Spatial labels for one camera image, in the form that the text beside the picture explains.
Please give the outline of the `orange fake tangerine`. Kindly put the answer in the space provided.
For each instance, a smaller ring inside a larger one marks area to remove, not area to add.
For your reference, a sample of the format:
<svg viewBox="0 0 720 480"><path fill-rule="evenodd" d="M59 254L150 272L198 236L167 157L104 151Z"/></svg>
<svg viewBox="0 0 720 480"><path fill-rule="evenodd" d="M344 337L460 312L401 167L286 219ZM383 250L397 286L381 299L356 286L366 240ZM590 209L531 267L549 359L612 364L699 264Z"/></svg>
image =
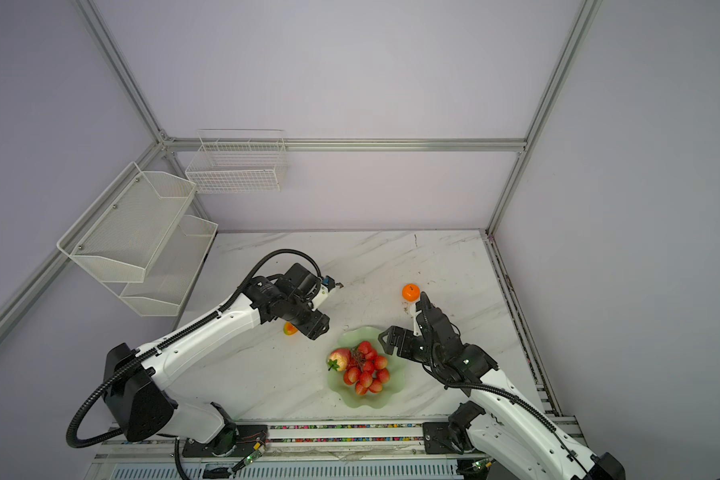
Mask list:
<svg viewBox="0 0 720 480"><path fill-rule="evenodd" d="M401 290L401 296L406 302L415 303L420 299L421 290L416 284L406 284Z"/></svg>

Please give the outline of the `red yellow fake mango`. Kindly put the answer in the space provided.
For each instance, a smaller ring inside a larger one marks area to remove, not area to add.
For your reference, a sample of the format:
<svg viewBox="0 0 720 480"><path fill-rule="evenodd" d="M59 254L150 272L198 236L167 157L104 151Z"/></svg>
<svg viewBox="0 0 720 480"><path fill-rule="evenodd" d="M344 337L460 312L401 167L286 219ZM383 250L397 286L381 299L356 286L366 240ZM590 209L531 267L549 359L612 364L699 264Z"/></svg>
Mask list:
<svg viewBox="0 0 720 480"><path fill-rule="evenodd" d="M292 335L297 334L298 332L299 332L299 330L298 330L293 324L291 324L290 322L287 322L287 323L284 325L284 333L285 333L286 335L292 336Z"/></svg>

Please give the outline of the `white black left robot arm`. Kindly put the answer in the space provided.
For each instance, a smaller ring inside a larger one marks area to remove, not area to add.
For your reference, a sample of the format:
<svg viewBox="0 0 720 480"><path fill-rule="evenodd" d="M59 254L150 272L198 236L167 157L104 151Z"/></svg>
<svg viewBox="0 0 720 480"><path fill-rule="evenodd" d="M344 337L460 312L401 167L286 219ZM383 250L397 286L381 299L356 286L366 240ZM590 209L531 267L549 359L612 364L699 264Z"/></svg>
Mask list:
<svg viewBox="0 0 720 480"><path fill-rule="evenodd" d="M171 393L172 384L235 337L267 322L282 319L315 340L329 329L320 305L339 288L332 277L319 277L296 263L284 274L249 279L240 294L163 338L131 351L126 345L107 356L105 374L112 376L128 362L139 365L105 390L103 399L132 443L154 436L182 437L205 444L217 455L230 452L238 435L236 423L217 402L198 403Z"/></svg>

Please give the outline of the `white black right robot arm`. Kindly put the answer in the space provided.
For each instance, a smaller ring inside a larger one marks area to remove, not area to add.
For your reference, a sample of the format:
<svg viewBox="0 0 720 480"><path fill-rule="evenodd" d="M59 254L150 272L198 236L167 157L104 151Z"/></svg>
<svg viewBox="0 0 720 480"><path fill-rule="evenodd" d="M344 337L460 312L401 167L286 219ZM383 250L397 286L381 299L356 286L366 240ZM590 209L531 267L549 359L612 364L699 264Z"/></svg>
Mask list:
<svg viewBox="0 0 720 480"><path fill-rule="evenodd" d="M422 365L467 401L448 417L445 439L458 453L482 452L519 479L624 479L606 452L596 454L563 432L513 384L481 347L464 342L425 292L407 307L415 327L392 326L379 335L383 350Z"/></svg>

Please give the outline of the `white mesh lower shelf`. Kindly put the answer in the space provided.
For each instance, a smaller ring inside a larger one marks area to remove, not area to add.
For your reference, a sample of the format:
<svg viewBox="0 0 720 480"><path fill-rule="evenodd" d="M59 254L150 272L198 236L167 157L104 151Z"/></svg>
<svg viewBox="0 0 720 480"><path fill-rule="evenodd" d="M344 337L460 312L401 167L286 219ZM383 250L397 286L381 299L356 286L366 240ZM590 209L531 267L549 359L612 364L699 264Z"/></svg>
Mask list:
<svg viewBox="0 0 720 480"><path fill-rule="evenodd" d="M217 235L214 222L185 215L143 283L129 283L120 299L142 317L180 314Z"/></svg>

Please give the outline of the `white mesh shelf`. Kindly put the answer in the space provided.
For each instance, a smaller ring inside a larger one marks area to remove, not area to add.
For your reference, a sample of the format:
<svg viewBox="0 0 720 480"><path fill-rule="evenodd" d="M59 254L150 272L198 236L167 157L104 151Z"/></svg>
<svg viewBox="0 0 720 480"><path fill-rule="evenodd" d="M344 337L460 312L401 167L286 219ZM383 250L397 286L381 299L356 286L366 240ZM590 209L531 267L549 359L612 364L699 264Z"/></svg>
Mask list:
<svg viewBox="0 0 720 480"><path fill-rule="evenodd" d="M217 235L214 222L185 215L143 283L129 283L120 299L142 317L180 314Z"/></svg>
<svg viewBox="0 0 720 480"><path fill-rule="evenodd" d="M142 283L187 213L196 185L132 163L57 242L101 283Z"/></svg>

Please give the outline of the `white mesh upper shelf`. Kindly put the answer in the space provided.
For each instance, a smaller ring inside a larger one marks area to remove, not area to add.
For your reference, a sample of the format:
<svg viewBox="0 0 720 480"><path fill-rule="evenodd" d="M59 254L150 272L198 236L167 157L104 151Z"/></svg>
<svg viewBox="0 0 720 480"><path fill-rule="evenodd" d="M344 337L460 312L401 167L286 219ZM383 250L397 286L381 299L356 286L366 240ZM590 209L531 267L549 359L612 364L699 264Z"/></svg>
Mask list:
<svg viewBox="0 0 720 480"><path fill-rule="evenodd" d="M142 283L187 213L196 185L132 163L57 242L101 283Z"/></svg>

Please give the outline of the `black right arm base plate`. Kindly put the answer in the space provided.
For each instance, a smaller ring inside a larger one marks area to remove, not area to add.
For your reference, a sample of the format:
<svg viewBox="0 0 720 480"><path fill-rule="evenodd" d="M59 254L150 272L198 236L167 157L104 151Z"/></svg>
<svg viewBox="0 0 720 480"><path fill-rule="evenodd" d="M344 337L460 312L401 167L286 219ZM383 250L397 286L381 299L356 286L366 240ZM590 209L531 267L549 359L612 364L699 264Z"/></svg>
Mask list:
<svg viewBox="0 0 720 480"><path fill-rule="evenodd" d="M448 422L424 422L422 430L428 455L460 453L452 441Z"/></svg>

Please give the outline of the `aluminium front rail frame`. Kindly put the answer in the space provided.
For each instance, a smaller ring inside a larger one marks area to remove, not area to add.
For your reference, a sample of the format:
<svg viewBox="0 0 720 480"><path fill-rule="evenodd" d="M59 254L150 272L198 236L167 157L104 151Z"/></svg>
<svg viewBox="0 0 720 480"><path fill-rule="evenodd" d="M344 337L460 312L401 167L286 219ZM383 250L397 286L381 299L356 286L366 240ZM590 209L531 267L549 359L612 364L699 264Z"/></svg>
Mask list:
<svg viewBox="0 0 720 480"><path fill-rule="evenodd" d="M554 423L586 445L578 422ZM497 460L474 451L428 455L422 424L432 420L370 423L270 422L265 444L242 458L185 458L188 441L158 437L105 442L88 479L519 479Z"/></svg>

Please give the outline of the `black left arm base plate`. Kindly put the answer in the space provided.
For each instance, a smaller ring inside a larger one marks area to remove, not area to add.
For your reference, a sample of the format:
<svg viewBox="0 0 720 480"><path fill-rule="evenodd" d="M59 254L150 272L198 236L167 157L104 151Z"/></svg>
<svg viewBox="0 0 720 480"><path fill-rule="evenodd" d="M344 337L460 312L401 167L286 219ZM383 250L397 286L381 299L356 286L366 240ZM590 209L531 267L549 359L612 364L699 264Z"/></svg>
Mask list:
<svg viewBox="0 0 720 480"><path fill-rule="evenodd" d="M269 427L265 424L236 424L225 426L208 443L200 443L191 439L182 450L185 458L242 458L254 451L257 442L265 444L269 435Z"/></svg>

